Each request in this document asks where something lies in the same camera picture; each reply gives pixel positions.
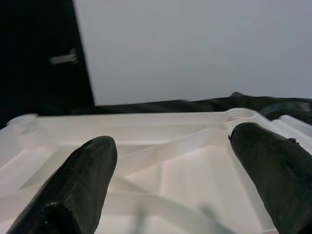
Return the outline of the black plastic sheet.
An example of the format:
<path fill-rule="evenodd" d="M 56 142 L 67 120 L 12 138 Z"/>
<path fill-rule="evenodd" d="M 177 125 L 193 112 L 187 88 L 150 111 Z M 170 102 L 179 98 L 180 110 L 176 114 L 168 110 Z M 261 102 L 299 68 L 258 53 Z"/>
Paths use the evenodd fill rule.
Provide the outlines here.
<path fill-rule="evenodd" d="M 312 125 L 312 98 L 254 97 L 234 92 L 228 97 L 198 101 L 169 100 L 135 104 L 99 105 L 71 109 L 46 107 L 37 110 L 39 116 L 223 112 L 232 108 L 257 111 L 269 120 L 289 115 Z"/>

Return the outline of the large white board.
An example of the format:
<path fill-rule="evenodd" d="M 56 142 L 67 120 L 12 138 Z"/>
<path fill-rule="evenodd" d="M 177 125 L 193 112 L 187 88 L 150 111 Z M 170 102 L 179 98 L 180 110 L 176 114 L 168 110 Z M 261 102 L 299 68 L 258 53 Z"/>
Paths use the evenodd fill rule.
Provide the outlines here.
<path fill-rule="evenodd" d="M 312 0 L 74 0 L 97 105 L 312 98 Z"/>

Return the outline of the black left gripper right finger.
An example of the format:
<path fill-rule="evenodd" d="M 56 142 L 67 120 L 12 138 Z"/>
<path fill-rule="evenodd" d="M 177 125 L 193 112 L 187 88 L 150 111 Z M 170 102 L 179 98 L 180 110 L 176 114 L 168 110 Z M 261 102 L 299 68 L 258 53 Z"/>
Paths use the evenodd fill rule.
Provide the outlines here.
<path fill-rule="evenodd" d="M 312 234 L 312 155 L 254 122 L 235 126 L 229 140 L 279 234 Z"/>

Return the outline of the white plastic table top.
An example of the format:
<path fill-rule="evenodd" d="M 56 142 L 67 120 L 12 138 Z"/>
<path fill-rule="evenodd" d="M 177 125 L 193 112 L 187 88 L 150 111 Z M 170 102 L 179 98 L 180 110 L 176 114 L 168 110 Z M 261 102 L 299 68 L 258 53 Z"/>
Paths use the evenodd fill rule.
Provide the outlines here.
<path fill-rule="evenodd" d="M 0 130 L 0 234 L 75 149 L 99 136 L 115 140 L 118 159 L 95 234 L 278 234 L 229 142 L 243 122 L 274 129 L 244 108 L 16 117 Z"/>

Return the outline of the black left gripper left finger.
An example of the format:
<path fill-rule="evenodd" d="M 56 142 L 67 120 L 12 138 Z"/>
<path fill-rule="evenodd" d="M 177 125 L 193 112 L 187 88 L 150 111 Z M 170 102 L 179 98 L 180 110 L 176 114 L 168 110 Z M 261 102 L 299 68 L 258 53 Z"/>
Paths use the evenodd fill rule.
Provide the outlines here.
<path fill-rule="evenodd" d="M 112 137 L 84 143 L 40 187 L 7 234 L 94 234 L 116 164 Z"/>

